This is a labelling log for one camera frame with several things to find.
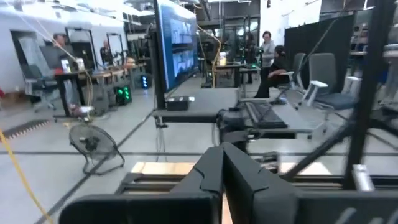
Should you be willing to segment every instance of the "fan stand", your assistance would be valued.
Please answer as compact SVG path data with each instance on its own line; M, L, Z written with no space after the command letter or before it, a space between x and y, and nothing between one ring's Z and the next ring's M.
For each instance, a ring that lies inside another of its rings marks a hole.
M101 175L104 175L104 174L108 174L108 173L110 173L110 172L112 172L112 171L114 171L114 170L116 170L116 169L118 169L118 168L123 167L123 166L124 166L124 163L126 162L126 160L124 159L124 156L119 152L119 150L117 150L117 149L115 149L115 150L116 150L116 154L118 154L118 155L120 156L120 158L122 159L122 163L121 163L120 165L114 166L114 167L112 167L112 168L110 168L110 169L108 169L108 170L106 170L106 171L103 171L103 172L97 172L99 166L98 166L98 167L96 167L96 166L97 166L98 164L102 164L103 162L107 161L107 160L108 160L108 159L107 159L108 157L106 157L105 159L99 161L99 162L97 163L97 165L94 166L94 168L92 168L92 170L88 170L88 166L89 166L90 162L89 162L89 160L88 160L87 154L84 154L84 157L85 157L85 159L86 159L86 163L85 163L85 165L83 166L83 173L86 174L86 175L91 174L91 175L98 175L98 176L101 176Z

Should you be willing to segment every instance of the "yellow cable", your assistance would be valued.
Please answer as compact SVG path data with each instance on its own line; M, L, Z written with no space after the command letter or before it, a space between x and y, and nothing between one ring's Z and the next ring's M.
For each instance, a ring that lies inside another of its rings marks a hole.
M213 74L213 88L216 88L216 75L215 75L215 70L216 70L216 64L217 64L217 60L218 60L218 56L220 54L220 50L221 50L221 42L220 40L218 40L217 37L207 33L204 29L202 29L199 25L197 25L197 27L202 30L205 34L209 35L210 37L214 38L215 40L217 40L218 42L218 49L217 49L217 53L216 56L214 57L214 61L213 61L213 66L211 67L211 72Z
M31 197L31 199L34 201L34 203L36 204L37 208L39 208L39 210L43 213L43 216L47 219L47 221L50 224L53 224L53 220L51 219L51 217L47 214L47 212L45 211L45 209L41 206L41 204L39 203L39 201L37 200L37 198L35 197L35 195L33 194L32 189L29 187L29 184L25 178L25 175L21 169L21 167L18 164L17 159L15 158L14 153L12 153L12 149L10 147L10 145L7 142L6 137L4 136L4 133L2 132L2 130L0 129L0 139L1 142L4 144L4 147L6 147L6 150L8 152L8 155L10 156L12 163L14 164L14 167L17 170L17 173L19 175L19 177L21 178L22 183L24 184L24 187L27 191L27 193L29 194L29 196Z

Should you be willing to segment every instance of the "metal pole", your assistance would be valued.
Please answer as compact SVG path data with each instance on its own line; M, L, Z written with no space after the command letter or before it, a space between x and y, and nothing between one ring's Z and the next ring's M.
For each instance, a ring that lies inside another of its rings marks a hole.
M161 82L162 78L160 77L163 75L159 69L159 57L162 52L159 51L159 43L158 43L158 35L157 32L151 31L149 32L149 36L147 37L149 41L149 50L150 50L150 60L152 64L152 75L155 81L155 96L156 96L156 103L157 109L162 110L166 109L165 104L165 97L163 91L163 84Z
M370 127L370 115L378 83L377 79L383 70L383 49L387 42L392 15L394 14L394 1L378 0L373 9L369 26L368 54L365 56L359 101L353 112L355 123L343 178L343 188L346 190L356 188L352 173L353 165L362 163L364 144Z

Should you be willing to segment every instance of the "black metal frame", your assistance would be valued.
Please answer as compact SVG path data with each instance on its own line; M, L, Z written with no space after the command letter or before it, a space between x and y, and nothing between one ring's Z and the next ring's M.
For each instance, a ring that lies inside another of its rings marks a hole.
M384 61L382 53L386 45L395 8L394 0L376 1L370 27L377 27L377 31L370 30L369 33L368 54L365 56L367 63L364 67L359 101L354 108L353 114L336 134L327 139L310 155L283 175L284 179L288 181L295 181L297 178L304 179L304 177L297 177L297 174L324 155L342 139L351 136L351 145L344 176L312 177L311 179L315 182L333 181L333 183L341 184L345 190L355 190L356 186L353 180L352 169L354 164L362 163L364 143L368 129L383 129L388 133L398 136L398 130L392 126L389 119L385 119L389 112L387 108L372 110L378 78L375 74L382 73L382 64ZM398 177L371 176L371 178L376 186L398 186Z
M108 41L108 45L109 45L109 51L112 53L112 49L111 49L111 43L109 42L109 36L116 36L119 37L119 43L120 43L120 47L122 49L121 52L121 59L122 59L122 64L125 63L124 61L124 49L123 49L123 42L122 42L122 35L121 34L117 34L117 33L106 33L106 40Z
M70 41L70 36L69 36L69 31L74 30L74 31L82 31L82 32L87 32L88 35L90 36L90 44L91 44L91 50L94 55L94 65L95 68L98 68L98 61L97 61L97 55L95 53L95 47L94 47L94 40L93 40L93 33L89 29L83 29L79 27L65 27L65 35L68 37L68 40Z

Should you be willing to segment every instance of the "large monitor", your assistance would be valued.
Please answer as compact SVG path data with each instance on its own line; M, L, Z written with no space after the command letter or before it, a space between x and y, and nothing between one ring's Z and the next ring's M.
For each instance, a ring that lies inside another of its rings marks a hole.
M164 92L198 71L196 15L169 0L155 0Z

